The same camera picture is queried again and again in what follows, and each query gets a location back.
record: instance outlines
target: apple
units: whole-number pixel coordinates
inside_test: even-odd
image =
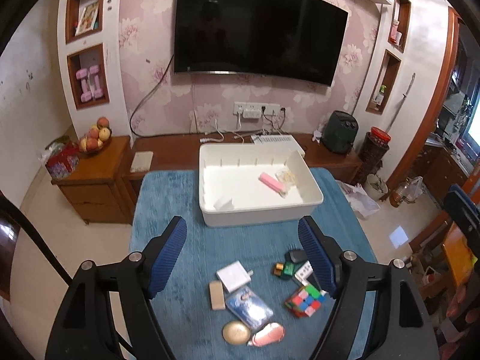
[[[87,139],[87,151],[95,150],[98,147],[98,142],[96,139],[88,138]]]
[[[108,127],[110,127],[110,122],[106,117],[102,116],[102,117],[98,118],[97,126],[100,130],[104,127],[108,128]]]
[[[78,146],[80,147],[81,151],[83,152],[87,151],[87,138],[83,137],[82,139],[80,139],[80,143]]]
[[[92,139],[95,139],[97,140],[98,139],[98,129],[90,129],[88,132],[87,132],[87,138],[92,138]]]
[[[108,128],[102,128],[98,133],[98,137],[102,142],[106,142],[110,138],[110,130]]]

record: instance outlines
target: wall socket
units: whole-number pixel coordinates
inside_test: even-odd
[[[246,119],[260,119],[262,117],[262,107],[265,107],[265,115],[280,115],[280,104],[270,103],[239,103],[233,105],[233,114],[241,114]]]

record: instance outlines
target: red lid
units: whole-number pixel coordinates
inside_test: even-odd
[[[370,132],[378,139],[385,141],[385,143],[388,143],[392,140],[392,137],[390,137],[390,135],[388,135],[385,131],[380,130],[379,128],[372,127]]]

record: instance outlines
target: picture frame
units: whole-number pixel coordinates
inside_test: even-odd
[[[80,20],[78,21],[77,30],[75,32],[75,36],[83,34],[87,31],[91,31],[94,29],[95,21],[97,20],[98,16],[98,8],[100,6],[99,0],[86,5],[83,8],[82,15],[80,16]]]

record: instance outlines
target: floral wallpaper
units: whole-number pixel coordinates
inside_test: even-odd
[[[173,53],[175,0],[120,0],[119,47],[125,103],[129,116],[155,86]],[[325,0],[349,14],[331,87],[295,79],[255,75],[174,75],[171,69],[158,91],[135,114],[141,134],[210,132],[215,119],[234,130],[236,101],[276,103],[286,109],[282,130],[312,133],[334,110],[352,112],[370,65],[380,12],[369,0]],[[270,125],[241,121],[243,131]]]

